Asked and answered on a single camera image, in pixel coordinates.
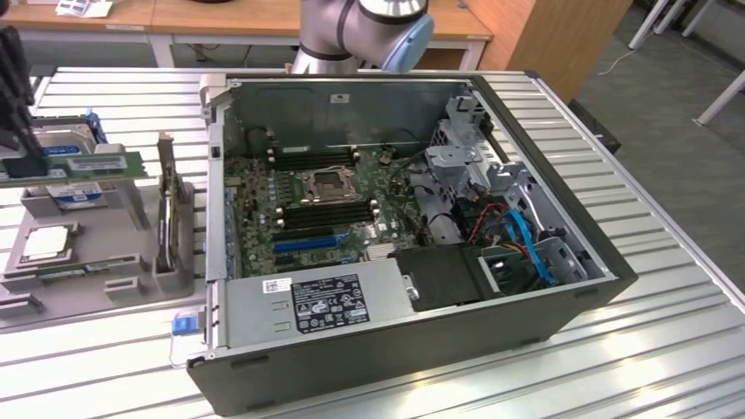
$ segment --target wooden desk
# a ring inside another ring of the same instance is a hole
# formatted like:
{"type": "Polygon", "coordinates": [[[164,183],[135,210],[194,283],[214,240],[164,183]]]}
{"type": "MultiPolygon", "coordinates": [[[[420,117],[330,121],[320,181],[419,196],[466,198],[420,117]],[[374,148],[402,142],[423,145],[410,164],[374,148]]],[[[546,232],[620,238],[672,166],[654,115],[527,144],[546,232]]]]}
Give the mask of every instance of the wooden desk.
{"type": "MultiPolygon", "coordinates": [[[[492,33],[455,0],[430,0],[434,49],[462,50],[460,69],[474,70],[492,33]]],[[[234,0],[203,4],[156,0],[152,49],[160,67],[174,67],[174,44],[298,45],[300,0],[234,0]]]]}
{"type": "Polygon", "coordinates": [[[102,19],[63,17],[51,5],[12,5],[3,16],[24,40],[60,42],[144,42],[151,30],[155,0],[123,0],[102,19]]]}
{"type": "Polygon", "coordinates": [[[3,22],[22,30],[40,31],[142,31],[151,29],[155,0],[123,0],[103,19],[58,16],[56,6],[18,4],[3,22]]]}

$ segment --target blue pcie slot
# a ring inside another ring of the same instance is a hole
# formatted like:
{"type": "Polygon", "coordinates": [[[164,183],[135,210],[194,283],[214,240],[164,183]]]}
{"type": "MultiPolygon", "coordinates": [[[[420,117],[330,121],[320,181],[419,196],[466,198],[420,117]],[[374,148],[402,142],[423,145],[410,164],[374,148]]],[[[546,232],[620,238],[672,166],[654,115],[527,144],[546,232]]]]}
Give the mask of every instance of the blue pcie slot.
{"type": "Polygon", "coordinates": [[[336,247],[340,243],[338,237],[322,237],[302,242],[275,243],[274,252],[282,253],[284,251],[307,251],[310,249],[320,249],[324,247],[336,247]]]}

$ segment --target open computer tower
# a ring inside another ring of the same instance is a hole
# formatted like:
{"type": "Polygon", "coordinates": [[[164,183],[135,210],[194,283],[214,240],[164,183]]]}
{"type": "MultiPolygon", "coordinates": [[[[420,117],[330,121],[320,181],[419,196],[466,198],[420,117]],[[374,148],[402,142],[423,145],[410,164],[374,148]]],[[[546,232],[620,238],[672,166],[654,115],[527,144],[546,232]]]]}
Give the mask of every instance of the open computer tower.
{"type": "Polygon", "coordinates": [[[543,341],[636,280],[482,76],[231,75],[204,92],[188,374],[218,414],[543,341]]]}

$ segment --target blue latch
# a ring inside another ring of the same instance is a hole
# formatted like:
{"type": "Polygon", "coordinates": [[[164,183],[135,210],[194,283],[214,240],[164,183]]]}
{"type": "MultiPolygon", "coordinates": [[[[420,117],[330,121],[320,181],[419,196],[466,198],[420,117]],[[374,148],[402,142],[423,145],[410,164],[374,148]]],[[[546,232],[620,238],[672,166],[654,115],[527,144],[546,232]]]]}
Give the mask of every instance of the blue latch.
{"type": "Polygon", "coordinates": [[[199,333],[199,315],[178,317],[171,322],[171,334],[174,336],[190,336],[199,333]]]}

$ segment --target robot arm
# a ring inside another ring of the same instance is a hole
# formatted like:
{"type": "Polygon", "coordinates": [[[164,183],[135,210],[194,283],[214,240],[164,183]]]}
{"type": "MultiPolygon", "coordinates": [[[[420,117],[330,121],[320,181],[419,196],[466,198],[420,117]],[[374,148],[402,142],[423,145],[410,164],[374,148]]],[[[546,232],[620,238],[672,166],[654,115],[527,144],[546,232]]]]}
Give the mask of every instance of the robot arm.
{"type": "Polygon", "coordinates": [[[408,72],[434,30],[428,0],[303,0],[292,72],[356,72],[360,60],[408,72]]]}

